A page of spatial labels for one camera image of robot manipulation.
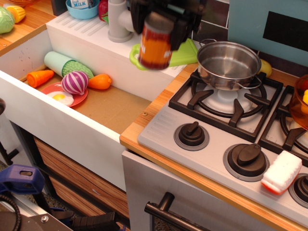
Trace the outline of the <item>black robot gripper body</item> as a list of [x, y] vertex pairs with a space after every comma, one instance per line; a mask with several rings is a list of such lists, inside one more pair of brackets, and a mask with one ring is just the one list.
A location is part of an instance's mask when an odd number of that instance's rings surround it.
[[146, 16], [152, 12], [171, 20], [173, 28], [169, 42], [171, 50], [176, 51], [193, 31], [199, 30], [206, 3], [206, 0], [131, 0], [133, 28], [141, 34]]

